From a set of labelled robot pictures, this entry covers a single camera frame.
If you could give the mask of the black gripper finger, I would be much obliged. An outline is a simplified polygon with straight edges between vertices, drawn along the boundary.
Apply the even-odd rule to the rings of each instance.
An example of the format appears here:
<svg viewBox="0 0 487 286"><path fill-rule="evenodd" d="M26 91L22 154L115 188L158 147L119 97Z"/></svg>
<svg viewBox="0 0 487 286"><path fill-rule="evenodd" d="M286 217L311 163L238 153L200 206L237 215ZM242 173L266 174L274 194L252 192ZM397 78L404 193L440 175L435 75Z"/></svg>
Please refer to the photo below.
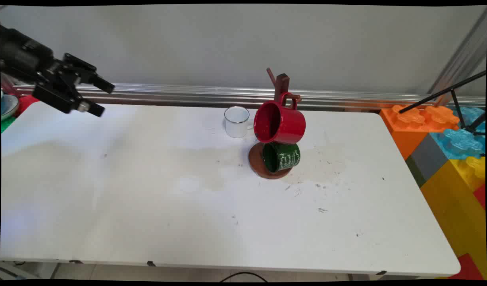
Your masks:
<svg viewBox="0 0 487 286"><path fill-rule="evenodd" d="M76 90L58 89L49 83L36 84L32 96L65 114L76 110L101 117L105 111L105 107L82 97Z"/></svg>
<svg viewBox="0 0 487 286"><path fill-rule="evenodd" d="M72 54L64 54L63 62L65 65L64 70L73 73L77 77L76 84L90 84L108 94L113 92L115 85L103 79L97 73L97 68L95 66L73 56Z"/></svg>

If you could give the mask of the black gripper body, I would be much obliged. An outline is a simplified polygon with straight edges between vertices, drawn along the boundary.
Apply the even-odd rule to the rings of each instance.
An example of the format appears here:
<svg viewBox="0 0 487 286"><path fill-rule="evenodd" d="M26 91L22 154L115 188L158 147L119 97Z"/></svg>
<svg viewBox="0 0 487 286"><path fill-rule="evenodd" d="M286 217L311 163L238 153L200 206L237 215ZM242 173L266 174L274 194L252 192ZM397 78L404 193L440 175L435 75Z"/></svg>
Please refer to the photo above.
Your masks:
<svg viewBox="0 0 487 286"><path fill-rule="evenodd" d="M44 44L16 29L0 24L0 71L31 85L59 84L57 69L66 65L68 53L62 59Z"/></svg>

